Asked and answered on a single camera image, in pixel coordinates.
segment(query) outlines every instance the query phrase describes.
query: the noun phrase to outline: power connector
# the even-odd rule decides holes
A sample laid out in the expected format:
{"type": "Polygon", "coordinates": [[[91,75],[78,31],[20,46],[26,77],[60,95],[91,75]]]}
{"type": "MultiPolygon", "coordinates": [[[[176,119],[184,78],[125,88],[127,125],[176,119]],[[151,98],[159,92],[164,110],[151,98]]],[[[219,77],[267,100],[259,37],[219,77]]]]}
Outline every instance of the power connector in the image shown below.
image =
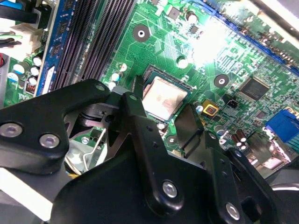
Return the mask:
{"type": "Polygon", "coordinates": [[[26,57],[34,53],[41,46],[41,38],[43,35],[42,29],[35,29],[27,23],[21,23],[10,27],[10,30],[16,35],[21,35],[18,39],[20,45],[15,45],[13,48],[2,48],[1,53],[4,53],[18,61],[23,61],[26,57]]]}

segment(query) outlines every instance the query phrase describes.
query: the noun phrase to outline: blue expansion slot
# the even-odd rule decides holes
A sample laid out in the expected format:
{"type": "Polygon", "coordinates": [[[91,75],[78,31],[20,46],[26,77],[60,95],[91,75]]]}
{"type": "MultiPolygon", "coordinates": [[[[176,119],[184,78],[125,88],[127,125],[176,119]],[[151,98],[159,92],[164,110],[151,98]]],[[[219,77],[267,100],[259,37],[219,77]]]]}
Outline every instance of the blue expansion slot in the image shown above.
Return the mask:
{"type": "Polygon", "coordinates": [[[49,92],[49,88],[54,81],[61,51],[68,34],[76,4],[77,0],[57,1],[55,8],[57,13],[53,15],[55,21],[48,38],[48,48],[45,49],[43,70],[40,75],[36,96],[49,92]]]}
{"type": "Polygon", "coordinates": [[[210,16],[214,16],[220,21],[222,21],[227,27],[231,28],[233,31],[235,31],[238,35],[245,38],[248,42],[256,46],[258,49],[260,49],[263,53],[271,57],[274,61],[280,63],[283,65],[286,69],[294,73],[295,75],[299,76],[299,69],[296,67],[287,67],[286,61],[280,58],[278,55],[274,54],[269,48],[266,48],[264,45],[260,44],[258,41],[251,38],[249,35],[243,35],[240,31],[241,28],[235,25],[233,22],[229,21],[227,18],[225,18],[223,15],[221,15],[217,10],[209,6],[208,4],[204,3],[203,0],[185,0],[183,1],[185,3],[191,2],[192,4],[195,4],[198,8],[204,10],[207,14],[210,16]]]}

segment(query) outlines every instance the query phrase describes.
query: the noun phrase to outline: chip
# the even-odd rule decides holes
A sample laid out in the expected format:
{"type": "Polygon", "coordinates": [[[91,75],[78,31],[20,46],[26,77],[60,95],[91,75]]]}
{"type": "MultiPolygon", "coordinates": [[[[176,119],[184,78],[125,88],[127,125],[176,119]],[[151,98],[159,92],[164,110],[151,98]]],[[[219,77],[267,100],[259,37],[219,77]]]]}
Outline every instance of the chip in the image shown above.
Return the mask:
{"type": "Polygon", "coordinates": [[[56,36],[63,34],[66,31],[67,25],[69,24],[68,21],[61,21],[59,23],[56,36]]]}
{"type": "Polygon", "coordinates": [[[170,18],[172,18],[173,20],[176,20],[178,18],[179,14],[180,14],[180,11],[178,9],[176,9],[175,7],[172,7],[168,16],[170,18]]]}
{"type": "Polygon", "coordinates": [[[195,34],[198,31],[198,28],[196,26],[192,26],[190,29],[190,33],[195,34]]]}
{"type": "Polygon", "coordinates": [[[156,76],[143,91],[143,107],[160,120],[168,120],[178,111],[187,96],[185,90],[156,76]]]}
{"type": "Polygon", "coordinates": [[[156,5],[158,5],[159,0],[151,0],[151,3],[153,3],[156,6],[156,5]]]}
{"type": "Polygon", "coordinates": [[[51,56],[53,57],[54,55],[58,54],[60,52],[60,48],[61,48],[61,43],[54,45],[51,51],[51,56]]]}
{"type": "Polygon", "coordinates": [[[266,117],[266,113],[264,111],[259,111],[256,115],[257,118],[259,119],[263,119],[264,117],[266,117]]]}
{"type": "Polygon", "coordinates": [[[73,6],[73,2],[73,0],[66,0],[64,2],[64,11],[71,9],[73,6]]]}
{"type": "Polygon", "coordinates": [[[254,101],[258,101],[268,90],[269,87],[266,84],[263,84],[258,79],[250,78],[241,87],[240,92],[254,101]]]}

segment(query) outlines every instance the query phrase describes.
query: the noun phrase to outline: black ram slot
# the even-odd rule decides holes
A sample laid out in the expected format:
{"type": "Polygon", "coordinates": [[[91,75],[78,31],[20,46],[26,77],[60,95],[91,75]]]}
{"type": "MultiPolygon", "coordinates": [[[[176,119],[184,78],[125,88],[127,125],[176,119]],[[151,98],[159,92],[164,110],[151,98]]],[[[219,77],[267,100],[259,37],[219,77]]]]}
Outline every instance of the black ram slot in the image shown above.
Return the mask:
{"type": "Polygon", "coordinates": [[[57,68],[52,90],[60,89],[71,84],[70,80],[72,79],[76,65],[84,50],[84,43],[93,24],[96,12],[104,2],[104,0],[78,2],[57,68]]]}
{"type": "Polygon", "coordinates": [[[100,79],[135,3],[136,0],[115,0],[107,3],[80,71],[79,80],[100,79]]]}

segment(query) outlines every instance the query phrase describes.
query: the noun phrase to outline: blue ram module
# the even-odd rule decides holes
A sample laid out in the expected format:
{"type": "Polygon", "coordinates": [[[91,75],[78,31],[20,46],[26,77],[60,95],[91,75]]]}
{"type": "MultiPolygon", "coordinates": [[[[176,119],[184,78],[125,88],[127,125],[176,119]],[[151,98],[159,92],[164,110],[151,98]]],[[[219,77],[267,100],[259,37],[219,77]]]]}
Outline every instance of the blue ram module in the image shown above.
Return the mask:
{"type": "Polygon", "coordinates": [[[59,0],[54,10],[55,21],[50,27],[50,33],[43,56],[43,68],[39,77],[36,96],[49,92],[55,78],[56,68],[68,34],[71,19],[77,0],[59,0]]]}

